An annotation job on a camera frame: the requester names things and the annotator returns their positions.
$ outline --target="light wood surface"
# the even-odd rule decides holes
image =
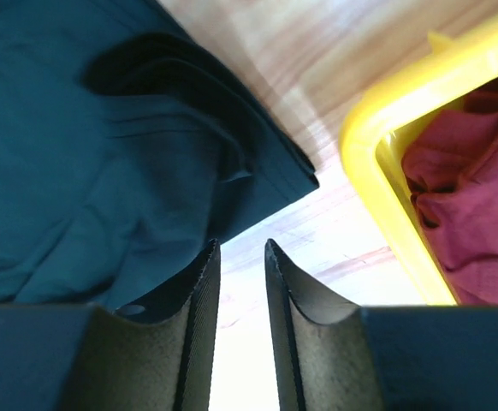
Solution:
[[[362,305],[420,304],[344,175],[342,120],[361,92],[430,52],[428,30],[457,35],[498,0],[162,0],[310,155],[322,187],[222,247],[210,410],[277,410],[264,244]]]

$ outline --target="wooden floor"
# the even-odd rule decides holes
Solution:
[[[419,304],[341,168],[341,123],[372,82],[456,35],[498,0],[162,0],[226,63],[310,155],[322,187],[222,248],[210,410],[277,410],[264,244],[362,305]]]

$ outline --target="laundry basket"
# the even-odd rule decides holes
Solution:
[[[498,77],[498,15],[458,39],[431,34],[433,53],[368,90],[344,122],[344,170],[428,304],[457,299],[420,229],[401,169],[436,113]]]

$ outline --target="black plastic piece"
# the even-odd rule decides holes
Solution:
[[[205,410],[220,247],[116,315],[0,305],[0,411]]]
[[[498,410],[498,307],[358,307],[266,246],[281,409]]]

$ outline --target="black object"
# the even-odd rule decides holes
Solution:
[[[358,307],[266,246],[282,410],[498,410],[498,307]]]
[[[114,311],[313,171],[156,0],[0,0],[0,302]]]
[[[118,315],[0,305],[0,411],[206,410],[219,285],[213,241]]]

